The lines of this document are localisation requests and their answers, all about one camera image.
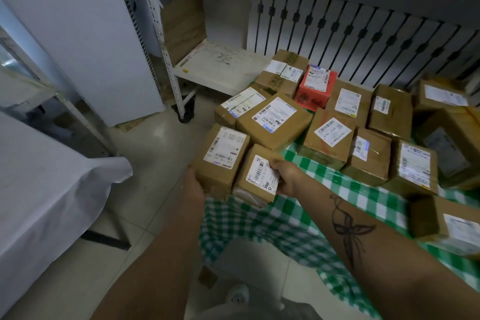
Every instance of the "white shoe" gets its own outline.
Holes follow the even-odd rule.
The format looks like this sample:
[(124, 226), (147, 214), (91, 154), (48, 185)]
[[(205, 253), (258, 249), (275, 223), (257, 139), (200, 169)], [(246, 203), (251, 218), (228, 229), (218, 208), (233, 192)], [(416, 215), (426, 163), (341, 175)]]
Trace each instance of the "white shoe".
[(248, 305), (248, 301), (250, 298), (250, 292), (248, 290), (247, 285), (243, 283), (237, 283), (232, 288), (229, 289), (228, 293), (226, 294), (226, 304), (244, 304)]

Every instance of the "person's left arm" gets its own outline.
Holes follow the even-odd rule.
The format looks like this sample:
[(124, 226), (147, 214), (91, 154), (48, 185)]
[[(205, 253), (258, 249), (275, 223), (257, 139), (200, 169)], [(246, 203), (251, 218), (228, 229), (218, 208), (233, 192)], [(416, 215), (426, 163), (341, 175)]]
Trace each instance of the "person's left arm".
[(118, 278), (91, 320), (183, 319), (205, 194), (189, 168), (176, 218)]

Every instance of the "black ink mark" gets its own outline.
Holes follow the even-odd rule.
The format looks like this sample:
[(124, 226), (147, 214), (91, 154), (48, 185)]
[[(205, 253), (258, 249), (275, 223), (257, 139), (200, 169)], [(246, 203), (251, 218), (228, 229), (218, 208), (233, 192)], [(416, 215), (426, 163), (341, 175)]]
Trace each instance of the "black ink mark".
[[(354, 224), (353, 217), (340, 208), (340, 204), (343, 202), (343, 199), (335, 194), (330, 195), (330, 198), (334, 200), (335, 204), (335, 209), (333, 209), (332, 212), (333, 228), (337, 234), (344, 236), (343, 246), (345, 247), (345, 253), (348, 257), (350, 265), (352, 266), (352, 269), (355, 269), (353, 262), (354, 252), (360, 261), (362, 261), (361, 253), (365, 252), (362, 242), (357, 237), (373, 232), (377, 226)], [(343, 224), (335, 222), (335, 213), (337, 211), (344, 215)]]

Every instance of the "red box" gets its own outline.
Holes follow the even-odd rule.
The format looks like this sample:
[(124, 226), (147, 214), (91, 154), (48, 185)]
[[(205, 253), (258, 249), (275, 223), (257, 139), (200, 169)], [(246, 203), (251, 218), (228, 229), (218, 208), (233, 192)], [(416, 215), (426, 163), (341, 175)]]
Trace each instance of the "red box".
[[(328, 81), (326, 83), (326, 91), (323, 92), (316, 87), (322, 88), (325, 86), (325, 74), (328, 74)], [(327, 104), (328, 98), (333, 90), (333, 85), (335, 84), (335, 80), (339, 74), (335, 71), (326, 70), (325, 68), (320, 68), (319, 66), (309, 65), (305, 74), (303, 75), (303, 80), (300, 83), (300, 86), (297, 89), (297, 93), (295, 94), (295, 98), (293, 99), (295, 102), (303, 106), (305, 109), (311, 111), (317, 111), (317, 108), (325, 109), (325, 105)]]

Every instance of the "tablecloth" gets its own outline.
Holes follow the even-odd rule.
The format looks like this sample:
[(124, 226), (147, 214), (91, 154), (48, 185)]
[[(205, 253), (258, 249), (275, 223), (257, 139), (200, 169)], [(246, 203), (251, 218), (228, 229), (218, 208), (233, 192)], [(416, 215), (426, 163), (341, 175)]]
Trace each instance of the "tablecloth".
[(87, 159), (0, 112), (0, 318), (131, 175), (124, 157)]
[[(409, 236), (407, 202), (404, 198), (380, 187), (373, 188), (354, 181), (296, 152), (297, 144), (293, 143), (283, 155), (287, 161), (297, 164), (309, 176), (346, 201)], [(478, 200), (459, 191), (439, 188), (439, 195), (466, 205), (480, 206)], [(227, 201), (207, 199), (200, 233), (204, 261), (213, 263), (234, 238), (272, 243), (299, 264), (315, 268), (325, 285), (342, 301), (371, 317), (380, 318), (332, 246), (295, 198), (277, 195), (273, 204), (263, 209), (252, 207), (232, 196)], [(480, 291), (480, 268), (474, 262), (434, 246), (421, 245), (467, 284)]]

